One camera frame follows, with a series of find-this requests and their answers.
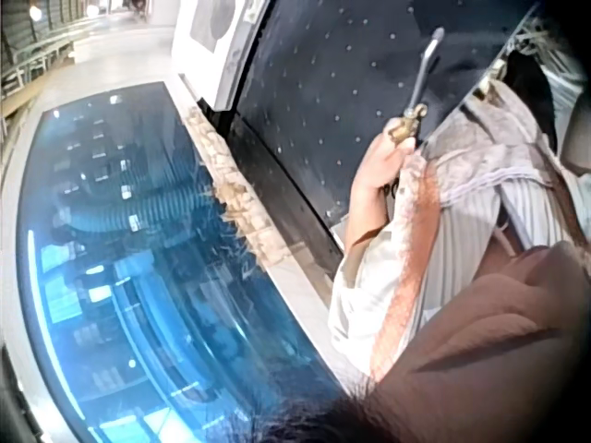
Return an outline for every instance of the hand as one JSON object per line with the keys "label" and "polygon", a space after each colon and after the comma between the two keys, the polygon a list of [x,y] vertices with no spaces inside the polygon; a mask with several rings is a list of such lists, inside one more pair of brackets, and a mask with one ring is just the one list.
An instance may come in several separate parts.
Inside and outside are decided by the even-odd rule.
{"label": "hand", "polygon": [[369,149],[357,169],[351,190],[352,196],[378,195],[385,185],[396,178],[403,166],[404,158],[415,150],[415,138],[407,138],[399,146],[390,140],[388,131],[398,125],[400,125],[400,119],[390,120],[383,132],[375,137],[369,145]]}

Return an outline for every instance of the blue glass panel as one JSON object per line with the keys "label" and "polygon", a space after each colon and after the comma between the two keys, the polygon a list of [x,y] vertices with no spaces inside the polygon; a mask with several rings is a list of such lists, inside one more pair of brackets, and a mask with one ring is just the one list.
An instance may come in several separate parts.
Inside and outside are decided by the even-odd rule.
{"label": "blue glass panel", "polygon": [[46,113],[19,209],[36,357],[85,441],[205,441],[340,388],[257,265],[162,83]]}

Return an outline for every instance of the brass umbrella fitting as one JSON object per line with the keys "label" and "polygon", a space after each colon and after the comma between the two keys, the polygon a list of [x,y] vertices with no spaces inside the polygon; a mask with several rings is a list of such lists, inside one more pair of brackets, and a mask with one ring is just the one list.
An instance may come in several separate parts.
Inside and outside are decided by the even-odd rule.
{"label": "brass umbrella fitting", "polygon": [[390,140],[396,144],[400,144],[409,137],[414,137],[418,131],[418,125],[422,118],[427,115],[428,107],[424,103],[419,103],[425,90],[427,82],[427,73],[433,59],[433,55],[437,52],[440,43],[445,37],[445,29],[437,28],[431,37],[431,41],[427,45],[427,49],[421,56],[421,66],[418,69],[416,76],[415,88],[410,102],[404,109],[404,114],[401,118],[401,123],[396,128],[388,131]]}

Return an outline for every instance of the dark hair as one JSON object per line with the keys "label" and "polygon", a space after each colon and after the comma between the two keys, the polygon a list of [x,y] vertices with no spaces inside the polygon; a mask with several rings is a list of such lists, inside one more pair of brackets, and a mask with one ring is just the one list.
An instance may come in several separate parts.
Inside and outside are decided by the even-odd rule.
{"label": "dark hair", "polygon": [[396,421],[378,405],[369,407],[362,396],[342,398],[318,406],[299,402],[270,420],[251,421],[246,435],[235,443],[399,443]]}

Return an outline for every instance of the white blouse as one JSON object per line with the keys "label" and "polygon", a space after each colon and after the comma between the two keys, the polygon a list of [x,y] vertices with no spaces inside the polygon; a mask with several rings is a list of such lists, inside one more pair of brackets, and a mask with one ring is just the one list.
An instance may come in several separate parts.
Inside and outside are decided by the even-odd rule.
{"label": "white blouse", "polygon": [[571,240],[540,151],[561,171],[578,221],[585,236],[591,236],[591,175],[577,177],[562,168],[525,105],[505,85],[495,82],[494,88],[501,104],[469,99],[425,151],[407,159],[392,221],[372,240],[354,246],[338,269],[329,314],[332,341],[367,375],[374,342],[412,254],[404,247],[404,232],[414,204],[412,192],[427,159],[437,165],[440,227],[411,321],[392,349],[394,360],[474,279],[501,204],[525,248]]}

